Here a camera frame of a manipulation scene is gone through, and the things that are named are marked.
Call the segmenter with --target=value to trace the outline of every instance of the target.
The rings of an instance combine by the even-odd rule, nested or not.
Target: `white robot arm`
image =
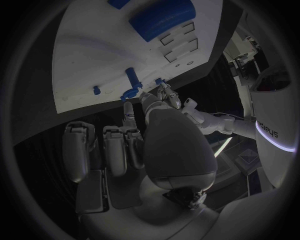
[[[222,134],[230,135],[235,133],[247,138],[256,139],[256,127],[253,122],[237,120],[229,115],[217,117],[207,112],[196,110],[196,106],[197,103],[193,99],[188,98],[181,112],[192,120],[204,135],[219,131]]]

